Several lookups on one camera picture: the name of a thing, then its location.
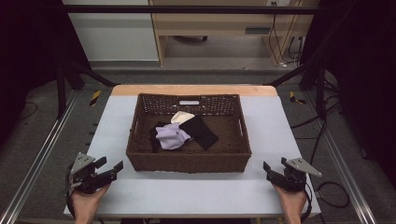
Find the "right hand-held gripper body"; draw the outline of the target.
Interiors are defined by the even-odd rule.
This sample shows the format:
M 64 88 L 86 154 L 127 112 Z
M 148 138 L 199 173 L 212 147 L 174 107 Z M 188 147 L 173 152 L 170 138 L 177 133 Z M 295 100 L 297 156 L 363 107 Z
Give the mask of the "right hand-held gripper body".
M 305 189 L 308 175 L 322 177 L 322 172 L 313 167 L 303 158 L 287 160 L 289 170 L 282 175 L 282 180 L 276 184 L 282 189 L 290 192 L 303 191 Z

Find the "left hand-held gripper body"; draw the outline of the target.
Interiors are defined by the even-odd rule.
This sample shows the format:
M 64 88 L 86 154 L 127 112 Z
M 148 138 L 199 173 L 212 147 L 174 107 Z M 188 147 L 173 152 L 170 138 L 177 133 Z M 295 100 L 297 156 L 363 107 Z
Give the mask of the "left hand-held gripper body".
M 69 173 L 71 175 L 69 180 L 74 189 L 92 194 L 99 188 L 108 184 L 108 182 L 102 178 L 102 174 L 97 174 L 95 172 L 95 162 L 96 159 L 94 157 L 81 152 L 78 153 Z

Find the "narrow black cloth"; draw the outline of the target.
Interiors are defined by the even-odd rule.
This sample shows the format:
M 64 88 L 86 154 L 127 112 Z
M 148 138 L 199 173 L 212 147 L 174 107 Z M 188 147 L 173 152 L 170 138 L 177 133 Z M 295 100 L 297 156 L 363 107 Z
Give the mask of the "narrow black cloth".
M 161 148 L 161 143 L 157 139 L 157 134 L 158 134 L 157 128 L 164 127 L 165 125 L 166 125 L 165 122 L 159 121 L 159 122 L 157 122 L 155 124 L 154 127 L 152 127 L 149 130 L 149 140 L 150 140 L 150 143 L 151 143 L 151 150 L 152 150 L 153 153 L 157 153 L 159 151 L 159 149 Z

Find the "lavender cloth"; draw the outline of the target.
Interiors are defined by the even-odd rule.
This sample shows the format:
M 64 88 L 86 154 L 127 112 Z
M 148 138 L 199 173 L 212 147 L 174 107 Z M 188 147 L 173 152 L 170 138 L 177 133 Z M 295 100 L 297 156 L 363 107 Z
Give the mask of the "lavender cloth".
M 161 148 L 165 150 L 175 150 L 184 145 L 191 136 L 179 128 L 179 123 L 169 123 L 162 127 L 156 127 L 156 139 L 160 142 Z

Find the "brown woven basket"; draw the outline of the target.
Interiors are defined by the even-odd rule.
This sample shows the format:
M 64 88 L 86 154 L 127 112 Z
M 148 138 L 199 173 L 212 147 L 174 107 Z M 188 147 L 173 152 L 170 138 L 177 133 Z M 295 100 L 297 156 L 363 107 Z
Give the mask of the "brown woven basket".
M 208 150 L 194 139 L 176 150 L 151 150 L 149 130 L 166 124 L 177 111 L 199 116 L 219 138 Z M 126 155 L 136 171 L 182 173 L 242 173 L 251 150 L 240 97 L 237 94 L 166 95 L 137 97 Z

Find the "wide black cloth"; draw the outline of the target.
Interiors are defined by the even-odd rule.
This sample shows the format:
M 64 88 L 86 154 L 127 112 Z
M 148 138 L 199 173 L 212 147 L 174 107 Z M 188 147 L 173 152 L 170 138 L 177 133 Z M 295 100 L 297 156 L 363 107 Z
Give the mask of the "wide black cloth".
M 219 140 L 199 116 L 188 119 L 180 124 L 179 128 L 194 139 L 204 150 L 208 150 Z

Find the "cream cloth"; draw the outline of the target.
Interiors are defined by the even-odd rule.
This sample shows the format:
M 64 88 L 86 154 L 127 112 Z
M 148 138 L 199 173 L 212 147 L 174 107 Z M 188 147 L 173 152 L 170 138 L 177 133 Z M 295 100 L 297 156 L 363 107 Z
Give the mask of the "cream cloth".
M 179 125 L 184 122 L 193 119 L 194 115 L 185 111 L 177 111 L 176 114 L 171 118 L 171 123 L 178 123 Z

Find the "person's right hand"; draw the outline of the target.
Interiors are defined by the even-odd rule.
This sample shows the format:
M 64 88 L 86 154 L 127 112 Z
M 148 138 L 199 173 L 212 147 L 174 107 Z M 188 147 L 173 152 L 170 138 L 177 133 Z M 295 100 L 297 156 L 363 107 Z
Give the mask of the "person's right hand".
M 274 185 L 281 201 L 281 207 L 285 218 L 301 218 L 301 214 L 306 202 L 306 196 L 303 191 L 289 192 L 281 187 Z

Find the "person's left hand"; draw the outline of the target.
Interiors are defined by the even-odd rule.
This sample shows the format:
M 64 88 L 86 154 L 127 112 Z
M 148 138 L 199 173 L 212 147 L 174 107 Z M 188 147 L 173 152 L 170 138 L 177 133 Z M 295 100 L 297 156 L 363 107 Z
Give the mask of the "person's left hand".
M 109 189 L 109 185 L 101 187 L 93 194 L 75 190 L 71 196 L 76 219 L 94 219 L 101 199 Z

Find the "yellow black tape strip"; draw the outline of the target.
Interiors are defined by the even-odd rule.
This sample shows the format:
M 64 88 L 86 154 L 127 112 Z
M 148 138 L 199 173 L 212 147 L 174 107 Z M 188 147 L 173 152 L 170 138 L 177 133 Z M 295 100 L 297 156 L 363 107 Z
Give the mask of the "yellow black tape strip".
M 290 91 L 290 101 L 300 105 L 306 105 L 306 100 L 297 99 L 293 91 Z
M 101 94 L 101 91 L 95 91 L 94 94 L 92 95 L 92 98 L 90 100 L 89 106 L 93 106 L 96 104 L 99 96 Z

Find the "white table mat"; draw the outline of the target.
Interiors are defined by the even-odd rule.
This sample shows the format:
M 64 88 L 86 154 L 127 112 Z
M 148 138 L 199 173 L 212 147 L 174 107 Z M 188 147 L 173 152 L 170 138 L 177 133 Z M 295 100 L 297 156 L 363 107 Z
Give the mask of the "white table mat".
M 280 159 L 300 150 L 277 96 L 243 96 L 251 157 L 243 173 L 184 174 L 137 172 L 126 156 L 135 96 L 111 96 L 88 154 L 107 157 L 104 171 L 123 169 L 101 201 L 99 217 L 279 217 L 279 197 L 262 164 L 281 172 Z

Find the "black curtain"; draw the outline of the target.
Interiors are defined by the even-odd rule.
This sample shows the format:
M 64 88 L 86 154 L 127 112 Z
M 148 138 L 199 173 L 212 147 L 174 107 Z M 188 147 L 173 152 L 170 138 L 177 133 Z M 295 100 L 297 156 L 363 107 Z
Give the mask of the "black curtain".
M 0 146 L 11 136 L 29 91 L 55 79 L 56 66 L 48 44 L 31 25 L 33 21 L 47 25 L 73 61 L 90 65 L 68 14 L 34 10 L 63 3 L 63 0 L 0 0 Z
M 363 147 L 396 187 L 396 0 L 357 0 L 324 67 Z

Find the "white cabinet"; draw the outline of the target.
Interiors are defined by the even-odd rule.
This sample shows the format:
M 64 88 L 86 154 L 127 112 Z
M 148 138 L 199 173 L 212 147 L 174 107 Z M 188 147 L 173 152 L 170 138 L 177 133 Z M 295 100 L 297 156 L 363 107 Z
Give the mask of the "white cabinet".
M 148 13 L 70 13 L 90 62 L 158 61 Z

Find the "dark object under desk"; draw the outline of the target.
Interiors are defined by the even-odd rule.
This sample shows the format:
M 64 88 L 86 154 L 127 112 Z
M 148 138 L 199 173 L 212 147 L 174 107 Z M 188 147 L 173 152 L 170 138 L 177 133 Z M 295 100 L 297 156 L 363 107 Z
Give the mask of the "dark object under desk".
M 183 35 L 175 35 L 174 39 L 181 43 L 195 44 L 206 42 L 208 37 L 205 36 L 183 36 Z

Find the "wooden desk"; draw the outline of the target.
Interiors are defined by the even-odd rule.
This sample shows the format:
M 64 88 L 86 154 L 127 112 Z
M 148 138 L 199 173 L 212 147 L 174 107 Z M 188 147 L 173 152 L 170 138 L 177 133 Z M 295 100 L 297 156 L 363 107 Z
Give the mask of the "wooden desk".
M 319 0 L 148 0 L 151 6 L 316 7 Z M 159 60 L 170 36 L 259 36 L 273 65 L 285 64 L 294 37 L 307 35 L 311 15 L 161 14 L 151 15 Z

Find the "aluminium floor rail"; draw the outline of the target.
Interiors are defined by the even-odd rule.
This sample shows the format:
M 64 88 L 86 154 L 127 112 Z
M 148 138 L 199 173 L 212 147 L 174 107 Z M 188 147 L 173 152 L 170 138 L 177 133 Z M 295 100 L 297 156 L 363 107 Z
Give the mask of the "aluminium floor rail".
M 42 147 L 38 151 L 33 164 L 21 182 L 13 199 L 8 204 L 7 209 L 0 216 L 0 224 L 14 224 L 17 217 L 23 208 L 30 192 L 32 191 L 35 182 L 43 166 L 45 165 L 53 147 L 55 146 L 63 128 L 66 124 L 71 111 L 73 110 L 76 100 L 79 96 L 79 91 L 71 91 L 70 96 L 66 102 L 66 107 L 62 115 L 55 120 L 48 136 L 45 139 Z
M 337 174 L 340 185 L 344 188 L 345 195 L 349 198 L 349 205 L 345 208 L 335 208 L 326 205 L 322 200 L 319 201 L 319 204 L 329 208 L 328 218 L 330 220 L 337 219 L 342 223 L 377 224 L 375 216 L 361 192 L 361 188 L 341 155 L 331 132 L 327 129 L 327 123 L 325 121 L 317 121 L 317 125 L 323 129 L 319 140 L 327 149 L 327 159 L 331 161 L 333 172 Z

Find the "black frame strut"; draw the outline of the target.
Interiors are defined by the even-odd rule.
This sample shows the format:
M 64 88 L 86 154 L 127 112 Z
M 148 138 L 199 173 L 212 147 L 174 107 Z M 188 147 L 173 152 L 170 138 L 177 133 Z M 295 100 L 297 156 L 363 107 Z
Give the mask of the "black frame strut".
M 302 91 L 311 90 L 313 86 L 316 86 L 316 112 L 321 119 L 325 119 L 325 102 L 324 102 L 324 79 L 325 79 L 325 69 L 321 65 L 321 59 L 309 59 L 303 65 L 295 68 L 294 70 L 288 72 L 286 75 L 271 81 L 269 83 L 264 83 L 264 86 L 277 87 L 285 81 L 296 77 L 297 75 L 302 75 L 300 81 L 300 89 Z
M 90 68 L 84 67 L 81 64 L 73 61 L 60 63 L 56 68 L 58 119 L 60 119 L 66 111 L 65 82 L 68 82 L 73 90 L 81 90 L 84 87 L 84 82 L 80 77 L 81 74 L 87 75 L 107 87 L 117 86 L 117 83 L 96 74 Z

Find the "black horizontal frame bar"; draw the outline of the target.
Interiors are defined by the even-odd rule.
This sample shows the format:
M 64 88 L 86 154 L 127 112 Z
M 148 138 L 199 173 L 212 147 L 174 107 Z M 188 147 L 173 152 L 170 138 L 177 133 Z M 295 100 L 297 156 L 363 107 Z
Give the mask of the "black horizontal frame bar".
M 162 13 L 162 14 L 282 14 L 315 15 L 320 7 L 226 7 L 226 6 L 99 6 L 65 5 L 68 13 Z

